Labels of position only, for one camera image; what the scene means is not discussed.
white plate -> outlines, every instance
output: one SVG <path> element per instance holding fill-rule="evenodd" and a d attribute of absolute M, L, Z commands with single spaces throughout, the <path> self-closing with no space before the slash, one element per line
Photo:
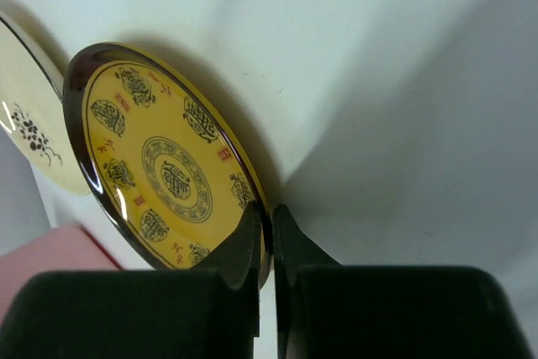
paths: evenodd
<path fill-rule="evenodd" d="M 46 53 L 0 13 L 0 126 L 48 178 L 84 195 L 89 188 L 67 137 L 62 84 Z"/>

white backdrop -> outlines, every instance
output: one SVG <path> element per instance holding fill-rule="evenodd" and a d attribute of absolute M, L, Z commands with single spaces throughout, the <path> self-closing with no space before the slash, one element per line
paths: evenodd
<path fill-rule="evenodd" d="M 538 348 L 535 0 L 0 8 L 60 68 L 103 40 L 164 56 L 235 128 L 272 201 L 336 259 L 486 269 Z M 258 343 L 259 357 L 274 352 Z"/>
<path fill-rule="evenodd" d="M 0 256 L 49 228 L 30 164 L 0 130 Z"/>

pink surface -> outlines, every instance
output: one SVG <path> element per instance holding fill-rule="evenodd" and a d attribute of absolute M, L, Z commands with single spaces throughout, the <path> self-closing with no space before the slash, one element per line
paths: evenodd
<path fill-rule="evenodd" d="M 79 227 L 64 226 L 0 257 L 0 322 L 20 288 L 40 272 L 118 270 Z"/>

dark brown plate rim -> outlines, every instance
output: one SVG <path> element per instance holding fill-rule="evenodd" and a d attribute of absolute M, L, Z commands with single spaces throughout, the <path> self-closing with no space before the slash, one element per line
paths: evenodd
<path fill-rule="evenodd" d="M 107 59 L 108 52 L 121 52 L 122 58 L 112 57 Z M 173 80 L 182 90 L 191 97 L 195 103 L 203 109 L 203 111 L 212 119 L 218 132 L 224 137 L 224 141 L 227 146 L 233 151 L 235 158 L 240 164 L 241 169 L 247 176 L 247 180 L 251 185 L 251 189 L 254 191 L 256 201 L 259 206 L 262 207 L 262 228 L 265 240 L 266 260 L 264 267 L 260 268 L 261 281 L 265 282 L 268 268 L 271 263 L 271 251 L 272 251 L 272 233 L 271 233 L 271 220 L 269 214 L 265 210 L 263 201 L 261 199 L 260 192 L 256 186 L 254 179 L 250 173 L 248 166 L 241 158 L 240 153 L 233 145 L 229 136 L 224 131 L 219 121 L 207 110 L 205 105 L 198 99 L 198 97 L 181 81 L 176 75 L 170 72 L 167 68 L 162 66 L 157 61 L 154 61 L 149 56 L 138 52 L 137 50 L 129 48 L 127 45 L 123 46 L 115 43 L 100 43 L 90 45 L 83 50 L 79 51 L 73 59 L 71 59 L 69 66 L 67 67 L 67 73 L 63 86 L 63 110 L 64 119 L 66 121 L 67 134 L 71 142 L 76 160 L 81 168 L 82 175 L 87 181 L 93 195 L 103 208 L 103 211 L 108 216 L 110 221 L 119 231 L 119 233 L 127 240 L 127 242 L 134 248 L 134 250 L 155 269 L 171 269 L 164 264 L 157 257 L 153 256 L 148 248 L 144 246 L 133 231 L 125 223 L 125 220 L 121 217 L 121 214 L 115 208 L 112 199 L 108 196 L 105 190 L 98 186 L 100 179 L 90 156 L 90 151 L 87 148 L 84 126 L 82 118 L 82 108 L 84 92 L 86 85 L 92 76 L 92 74 L 102 65 L 113 61 L 133 61 L 139 62 L 146 66 L 160 71 Z"/>

yellow plate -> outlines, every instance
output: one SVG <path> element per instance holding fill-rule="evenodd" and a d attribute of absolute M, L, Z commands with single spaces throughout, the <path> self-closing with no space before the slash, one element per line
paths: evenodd
<path fill-rule="evenodd" d="M 67 78 L 66 123 L 85 177 L 154 267 L 196 265 L 234 231 L 249 201 L 265 205 L 224 120 L 164 62 L 98 44 L 74 58 Z"/>

